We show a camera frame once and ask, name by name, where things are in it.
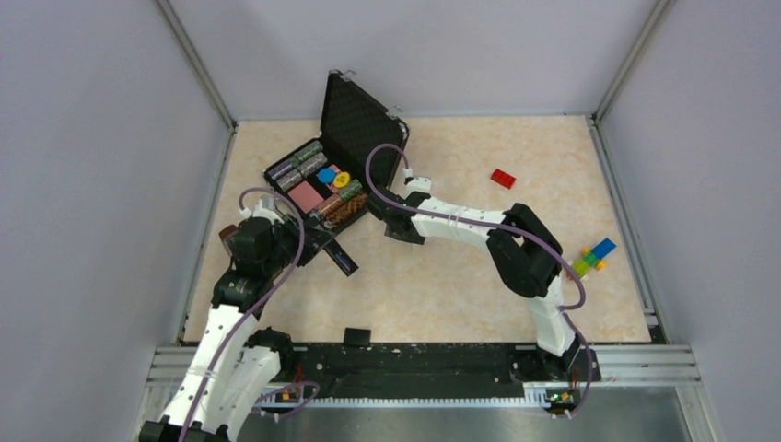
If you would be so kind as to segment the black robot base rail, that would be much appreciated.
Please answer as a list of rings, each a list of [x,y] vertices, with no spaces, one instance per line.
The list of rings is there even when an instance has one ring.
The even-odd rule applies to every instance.
[[[322,407],[541,408],[552,415],[573,412],[589,387],[581,379],[584,356],[568,372],[537,346],[517,343],[292,343],[264,409],[288,410],[310,402]]]

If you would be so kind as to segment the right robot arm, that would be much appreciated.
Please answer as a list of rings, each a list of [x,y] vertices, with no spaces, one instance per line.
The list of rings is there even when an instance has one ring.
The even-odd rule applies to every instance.
[[[391,235],[414,244],[442,238],[486,251],[500,280],[523,298],[535,325],[542,372],[564,379],[580,368],[582,380],[596,378],[596,358],[569,314],[584,306],[586,290],[580,274],[541,219],[525,204],[506,211],[485,211],[449,204],[416,189],[406,197],[369,187],[367,206]]]

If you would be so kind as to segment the black battery cover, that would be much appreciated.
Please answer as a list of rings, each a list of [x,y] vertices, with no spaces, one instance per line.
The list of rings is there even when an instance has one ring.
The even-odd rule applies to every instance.
[[[371,330],[359,328],[345,328],[343,345],[348,347],[369,347],[371,344]]]

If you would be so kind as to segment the black remote control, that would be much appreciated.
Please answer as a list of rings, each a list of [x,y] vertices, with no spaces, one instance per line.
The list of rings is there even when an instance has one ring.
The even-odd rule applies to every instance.
[[[350,277],[359,269],[356,262],[349,256],[337,240],[332,239],[329,241],[323,247],[323,250],[346,277]]]

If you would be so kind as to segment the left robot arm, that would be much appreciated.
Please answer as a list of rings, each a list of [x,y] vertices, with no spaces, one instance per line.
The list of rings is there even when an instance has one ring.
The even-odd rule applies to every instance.
[[[141,441],[234,441],[272,380],[289,378],[295,356],[288,334],[256,329],[262,309],[306,249],[305,222],[258,204],[224,239],[230,256],[217,280],[204,335],[181,384]]]

